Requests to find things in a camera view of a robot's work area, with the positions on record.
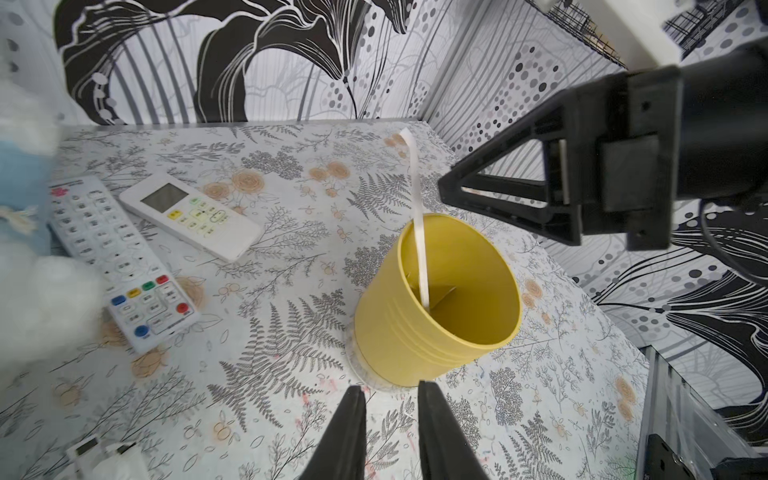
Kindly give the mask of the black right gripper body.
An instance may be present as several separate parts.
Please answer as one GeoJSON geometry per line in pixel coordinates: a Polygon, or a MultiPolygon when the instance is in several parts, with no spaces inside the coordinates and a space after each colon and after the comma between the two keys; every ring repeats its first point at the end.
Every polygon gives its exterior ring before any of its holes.
{"type": "Polygon", "coordinates": [[[630,251],[665,250],[682,100],[675,66],[560,91],[457,162],[440,199],[569,246],[623,233],[630,251]]]}

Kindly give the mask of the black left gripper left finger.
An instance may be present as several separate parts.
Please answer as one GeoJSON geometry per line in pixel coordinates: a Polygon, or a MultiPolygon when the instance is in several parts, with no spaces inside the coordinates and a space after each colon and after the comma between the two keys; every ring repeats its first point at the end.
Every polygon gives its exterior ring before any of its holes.
{"type": "Polygon", "coordinates": [[[363,479],[366,419],[365,394],[360,386],[350,386],[299,479],[363,479]]]}

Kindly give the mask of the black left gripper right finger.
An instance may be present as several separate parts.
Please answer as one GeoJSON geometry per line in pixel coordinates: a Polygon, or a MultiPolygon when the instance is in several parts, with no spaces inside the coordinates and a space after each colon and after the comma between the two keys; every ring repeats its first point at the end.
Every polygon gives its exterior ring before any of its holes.
{"type": "Polygon", "coordinates": [[[439,386],[418,385],[419,454],[423,479],[487,479],[439,386]]]}

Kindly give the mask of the yellow plastic cup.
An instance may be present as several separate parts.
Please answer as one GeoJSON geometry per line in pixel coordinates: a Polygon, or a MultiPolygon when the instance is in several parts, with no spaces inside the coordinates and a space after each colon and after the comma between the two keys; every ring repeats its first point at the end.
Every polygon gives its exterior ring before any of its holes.
{"type": "Polygon", "coordinates": [[[428,214],[424,223],[429,304],[419,296],[414,228],[407,225],[354,314],[364,366],[402,387],[507,345],[522,324],[518,283],[496,247],[451,216],[428,214]]]}

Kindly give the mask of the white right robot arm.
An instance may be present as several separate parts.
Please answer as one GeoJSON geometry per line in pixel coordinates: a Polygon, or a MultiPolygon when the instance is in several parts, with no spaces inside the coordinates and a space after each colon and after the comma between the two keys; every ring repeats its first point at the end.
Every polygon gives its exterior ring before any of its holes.
{"type": "Polygon", "coordinates": [[[568,246],[663,250],[673,206],[767,200],[767,42],[560,91],[438,181],[444,204],[568,246]]]}

